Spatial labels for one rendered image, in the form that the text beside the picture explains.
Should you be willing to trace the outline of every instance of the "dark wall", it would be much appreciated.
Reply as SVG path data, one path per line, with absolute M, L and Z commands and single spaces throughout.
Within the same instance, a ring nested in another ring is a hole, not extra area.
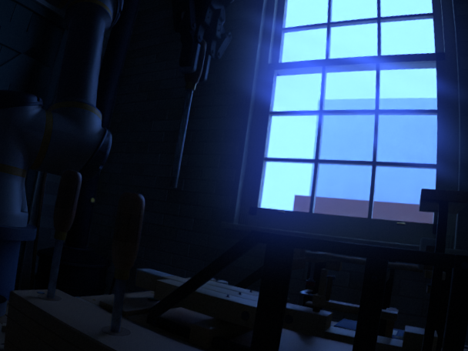
M 5 4 L 11 6 L 11 3 L 4 2 L 13 1 L 0 0 L 2 45 L 3 25 L 12 25 L 9 19 L 13 15 L 7 14 L 10 11 L 4 8 Z M 468 79 L 468 4 L 466 0 L 454 0 L 454 8 L 461 84 L 463 169 L 468 165 L 465 150 L 468 147 L 468 95 L 465 90 L 465 80 Z M 170 175 L 185 97 L 178 64 L 181 45 L 179 35 L 172 28 L 171 1 L 140 2 L 109 128 L 113 134 L 112 150 L 99 180 L 90 238 L 92 248 L 110 258 L 119 197 L 124 192 L 144 195 L 142 240 L 128 291 L 141 290 L 133 284 L 137 268 L 192 276 L 242 237 L 242 233 L 222 229 L 221 222 L 231 222 L 236 207 L 261 11 L 262 0 L 236 0 L 227 9 L 226 28 L 232 32 L 233 40 L 224 57 L 212 63 L 208 82 L 196 89 L 182 161 L 182 189 L 174 190 L 170 188 Z M 38 15 L 34 9 L 30 9 L 29 14 L 31 17 Z M 14 38 L 28 36 L 24 28 L 27 20 L 28 15 L 24 13 L 23 18 L 18 18 L 17 31 L 8 35 Z M 46 25 L 49 23 L 39 26 L 44 28 L 42 37 L 51 35 L 51 32 L 60 36 L 57 24 L 45 29 Z M 23 54 L 23 58 L 31 57 L 20 48 L 15 51 Z M 42 61 L 54 64 L 57 62 L 54 56 L 50 52 L 50 56 Z M 2 82 L 6 72 L 3 69 L 0 66 L 0 89 L 5 89 Z M 24 83 L 24 74 L 12 75 L 10 83 Z M 31 74 L 33 78 L 38 77 L 38 72 Z M 38 95 L 40 92 L 43 95 L 53 93 L 53 89 L 47 94 L 39 87 L 31 90 Z M 460 179 L 460 189 L 467 191 L 466 171 L 462 171 Z M 40 246 L 53 246 L 50 233 L 58 183 L 59 177 L 48 176 Z M 464 217 L 461 215 L 459 220 L 457 248 L 468 249 Z M 262 248 L 259 247 L 217 278 L 235 284 L 261 264 Z M 113 268 L 109 270 L 108 287 L 112 277 Z M 305 270 L 293 273 L 289 291 L 291 302 L 299 303 L 298 293 L 304 287 L 305 278 Z M 404 325 L 424 327 L 429 298 L 426 294 L 428 280 L 422 273 L 404 271 L 396 271 L 395 280 L 392 306 L 399 309 L 396 326 L 399 329 L 404 329 Z M 363 266 L 346 264 L 342 272 L 336 273 L 332 299 L 359 303 L 362 281 Z M 343 316 L 337 313 L 335 319 Z

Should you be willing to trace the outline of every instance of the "window frame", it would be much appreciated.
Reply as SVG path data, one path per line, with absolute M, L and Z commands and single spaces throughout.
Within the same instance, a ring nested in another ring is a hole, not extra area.
M 298 68 L 307 69 L 325 65 L 353 64 L 353 58 L 279 62 L 285 3 L 286 0 L 264 0 L 256 75 L 234 222 L 247 226 L 288 229 L 335 238 L 364 239 L 407 245 L 419 245 L 420 239 L 424 237 L 433 238 L 435 229 L 430 224 L 287 212 L 262 209 L 257 206 L 261 190 L 262 168 L 273 91 L 272 83 L 274 82 L 275 72 L 280 71 L 282 72 L 280 74 L 288 74 L 292 69 Z M 453 1 L 433 0 L 433 20 L 436 44 L 434 54 L 382 56 L 379 58 L 378 63 L 436 62 L 438 100 L 436 188 L 459 190 L 460 98 Z M 376 57 L 374 56 L 354 59 L 359 60 L 359 63 L 376 63 Z M 456 218 L 453 217 L 450 220 L 448 235 L 453 236 L 455 229 Z M 453 240 L 454 237 L 447 238 L 448 248 L 453 248 Z

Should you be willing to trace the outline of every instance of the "window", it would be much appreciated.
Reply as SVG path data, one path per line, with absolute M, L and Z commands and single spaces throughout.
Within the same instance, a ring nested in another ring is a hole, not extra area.
M 272 2 L 240 222 L 432 233 L 421 189 L 458 186 L 455 45 L 441 1 Z

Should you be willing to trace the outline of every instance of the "screwdriver handle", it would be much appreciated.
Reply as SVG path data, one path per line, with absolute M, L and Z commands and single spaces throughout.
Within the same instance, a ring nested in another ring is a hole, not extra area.
M 76 206 L 78 205 L 81 187 L 81 173 L 73 170 L 66 170 L 62 173 L 60 185 L 58 186 L 57 199 L 55 200 L 55 239 L 65 241 L 67 232 L 69 232 L 73 220 L 75 219 Z
M 142 234 L 145 198 L 141 194 L 126 193 L 119 201 L 112 240 L 112 263 L 115 279 L 127 280 L 135 264 Z

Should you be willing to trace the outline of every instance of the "hanging tool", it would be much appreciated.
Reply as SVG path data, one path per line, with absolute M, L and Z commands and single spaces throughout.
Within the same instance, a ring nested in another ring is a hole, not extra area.
M 112 240 L 112 263 L 115 267 L 114 306 L 111 326 L 102 328 L 106 334 L 127 336 L 130 331 L 121 328 L 125 284 L 130 278 L 130 269 L 135 264 L 142 234 L 145 198 L 141 194 L 126 193 L 119 201 L 119 213 Z
M 78 204 L 79 192 L 82 187 L 82 175 L 79 172 L 67 170 L 62 174 L 58 186 L 57 200 L 54 210 L 55 246 L 52 255 L 52 266 L 48 279 L 47 295 L 39 296 L 47 300 L 60 300 L 55 295 L 57 278 L 59 277 L 60 258 L 67 232 L 72 227 Z
M 226 7 L 234 0 L 172 0 L 174 30 L 180 33 L 180 69 L 186 79 L 186 101 L 175 151 L 172 185 L 179 186 L 180 166 L 189 124 L 193 92 L 208 79 L 212 58 L 220 59 L 231 42 L 226 33 Z

